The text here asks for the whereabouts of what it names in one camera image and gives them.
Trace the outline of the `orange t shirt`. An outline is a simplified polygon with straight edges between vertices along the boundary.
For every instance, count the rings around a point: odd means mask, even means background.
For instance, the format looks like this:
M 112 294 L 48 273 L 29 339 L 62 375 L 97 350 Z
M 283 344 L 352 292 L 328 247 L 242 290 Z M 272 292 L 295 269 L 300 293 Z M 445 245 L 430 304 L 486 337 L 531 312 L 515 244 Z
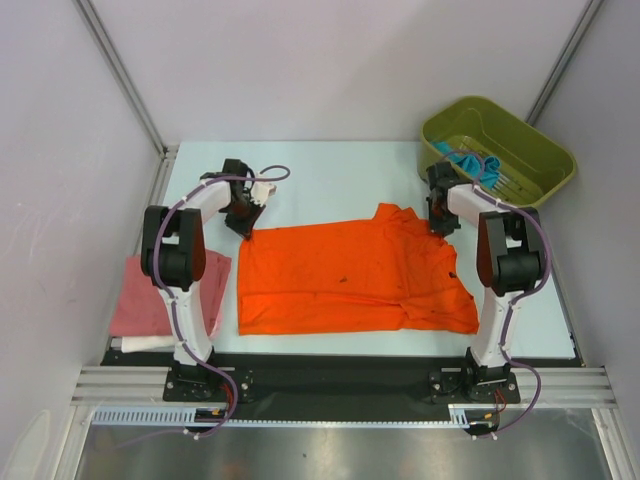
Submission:
M 413 209 L 370 219 L 257 230 L 238 256 L 242 335 L 371 331 L 474 334 L 457 253 Z

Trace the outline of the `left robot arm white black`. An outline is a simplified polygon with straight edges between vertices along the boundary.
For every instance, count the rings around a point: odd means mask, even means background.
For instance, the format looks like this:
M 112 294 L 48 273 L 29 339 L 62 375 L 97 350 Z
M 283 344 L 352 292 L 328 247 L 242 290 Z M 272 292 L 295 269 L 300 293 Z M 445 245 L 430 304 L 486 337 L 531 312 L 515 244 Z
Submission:
M 270 187 L 241 160 L 227 159 L 220 172 L 203 174 L 174 206 L 152 205 L 144 213 L 140 265 L 169 316 L 175 342 L 171 372 L 202 400 L 221 387 L 210 363 L 213 346 L 200 298 L 207 266 L 204 224 L 222 213 L 227 228 L 249 240 Z

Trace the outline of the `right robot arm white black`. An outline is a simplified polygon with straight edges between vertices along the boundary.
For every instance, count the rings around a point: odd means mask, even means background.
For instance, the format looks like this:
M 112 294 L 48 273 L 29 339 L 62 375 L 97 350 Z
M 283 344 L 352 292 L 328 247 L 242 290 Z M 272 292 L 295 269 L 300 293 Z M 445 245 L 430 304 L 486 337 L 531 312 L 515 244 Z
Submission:
M 551 273 L 549 245 L 534 208 L 519 209 L 462 179 L 448 161 L 426 170 L 429 225 L 446 237 L 462 219 L 476 227 L 476 271 L 485 288 L 479 328 L 466 353 L 463 393 L 484 401 L 508 381 L 512 327 L 521 302 Z

